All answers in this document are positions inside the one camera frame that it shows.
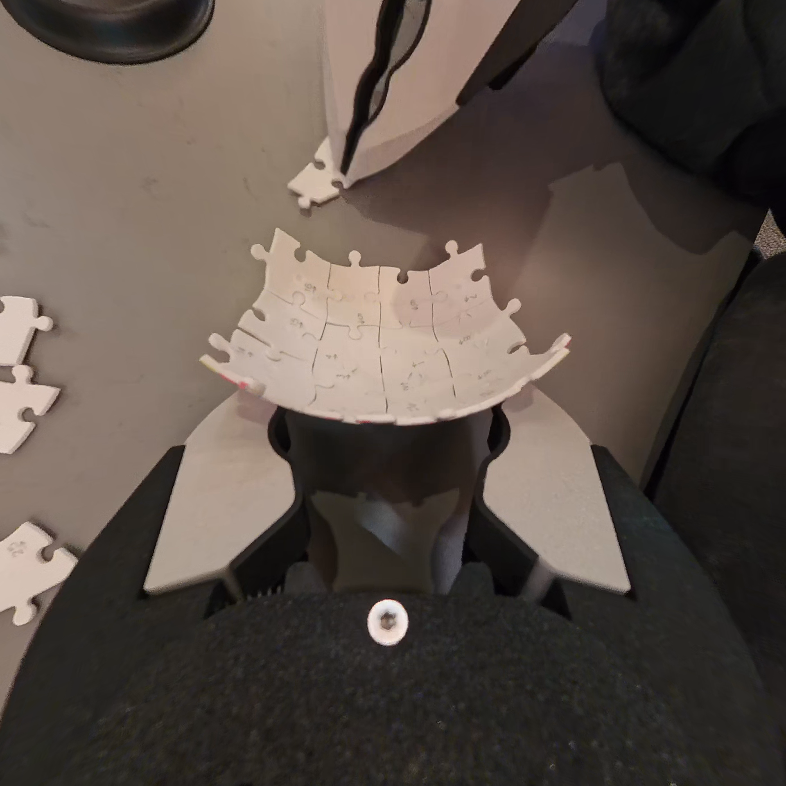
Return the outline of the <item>person's dark trousers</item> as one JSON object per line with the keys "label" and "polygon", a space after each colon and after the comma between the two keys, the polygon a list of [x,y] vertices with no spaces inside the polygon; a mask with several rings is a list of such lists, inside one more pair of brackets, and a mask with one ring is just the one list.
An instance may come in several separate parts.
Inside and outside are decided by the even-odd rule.
{"label": "person's dark trousers", "polygon": [[719,588],[769,696],[784,754],[784,252],[757,264],[715,323],[653,502]]}

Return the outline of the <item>assembled curved puzzle ball section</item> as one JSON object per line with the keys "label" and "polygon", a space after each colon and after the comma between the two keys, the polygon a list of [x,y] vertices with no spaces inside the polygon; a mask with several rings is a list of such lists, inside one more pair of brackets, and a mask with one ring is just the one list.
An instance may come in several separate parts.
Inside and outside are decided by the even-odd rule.
{"label": "assembled curved puzzle ball section", "polygon": [[272,405],[344,423],[430,425],[494,408],[559,365],[571,336],[531,353],[485,274],[484,247],[445,245],[428,271],[333,264],[275,229],[252,245],[264,286],[200,363]]}

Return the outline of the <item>single white puzzle piece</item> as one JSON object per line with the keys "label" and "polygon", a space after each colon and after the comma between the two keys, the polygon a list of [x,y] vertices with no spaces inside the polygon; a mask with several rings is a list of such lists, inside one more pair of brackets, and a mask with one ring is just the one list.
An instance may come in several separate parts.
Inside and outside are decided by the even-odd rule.
{"label": "single white puzzle piece", "polygon": [[338,198],[346,188],[349,185],[333,160],[329,138],[322,140],[312,161],[287,183],[287,190],[296,195],[297,207],[304,212]]}

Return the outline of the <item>pile of white puzzle pieces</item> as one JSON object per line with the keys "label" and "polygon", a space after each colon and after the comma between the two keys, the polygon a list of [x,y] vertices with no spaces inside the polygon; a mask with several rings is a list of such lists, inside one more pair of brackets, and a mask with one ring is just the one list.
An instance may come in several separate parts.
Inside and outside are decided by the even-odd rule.
{"label": "pile of white puzzle pieces", "polygon": [[[32,297],[2,296],[0,314],[0,365],[12,370],[12,381],[0,385],[0,452],[12,455],[35,428],[24,418],[30,410],[42,417],[59,398],[60,390],[34,383],[27,366],[27,351],[39,331],[50,331],[54,321],[40,314]],[[67,548],[57,548],[44,556],[54,538],[34,523],[20,524],[0,544],[0,612],[12,612],[12,623],[22,627],[37,615],[35,600],[62,585],[77,565]]]}

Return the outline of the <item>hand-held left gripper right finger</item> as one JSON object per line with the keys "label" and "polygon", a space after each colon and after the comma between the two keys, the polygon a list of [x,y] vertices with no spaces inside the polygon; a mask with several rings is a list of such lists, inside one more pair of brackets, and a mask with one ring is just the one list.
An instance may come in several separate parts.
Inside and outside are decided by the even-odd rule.
{"label": "hand-held left gripper right finger", "polygon": [[590,439],[551,398],[522,390],[492,408],[470,506],[465,561],[502,595],[544,601],[568,580],[626,595],[623,561]]}

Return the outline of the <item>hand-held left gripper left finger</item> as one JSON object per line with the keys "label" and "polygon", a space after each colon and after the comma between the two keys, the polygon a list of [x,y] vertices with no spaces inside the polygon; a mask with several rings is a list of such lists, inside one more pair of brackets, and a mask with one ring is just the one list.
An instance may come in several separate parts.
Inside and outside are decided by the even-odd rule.
{"label": "hand-held left gripper left finger", "polygon": [[284,415],[233,393],[186,439],[144,593],[220,581],[240,601],[274,591],[306,558],[311,528]]}

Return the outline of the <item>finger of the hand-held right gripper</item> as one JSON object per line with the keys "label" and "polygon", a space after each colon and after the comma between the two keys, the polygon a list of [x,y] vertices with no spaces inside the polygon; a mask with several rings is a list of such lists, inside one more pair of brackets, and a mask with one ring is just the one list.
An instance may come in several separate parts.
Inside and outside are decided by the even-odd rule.
{"label": "finger of the hand-held right gripper", "polygon": [[[373,177],[457,111],[457,96],[519,2],[396,2],[390,62],[361,135]],[[366,178],[348,178],[348,185]]]}
{"label": "finger of the hand-held right gripper", "polygon": [[322,4],[322,88],[328,140],[343,178],[371,173],[361,135],[371,96],[391,54],[396,2],[326,0]]}

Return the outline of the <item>black round puzzle stand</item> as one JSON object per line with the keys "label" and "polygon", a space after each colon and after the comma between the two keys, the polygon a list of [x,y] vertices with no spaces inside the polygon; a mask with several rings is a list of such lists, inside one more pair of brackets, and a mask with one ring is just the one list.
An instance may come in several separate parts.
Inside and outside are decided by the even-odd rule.
{"label": "black round puzzle stand", "polygon": [[3,0],[18,27],[42,44],[97,64],[153,64],[195,44],[213,0]]}

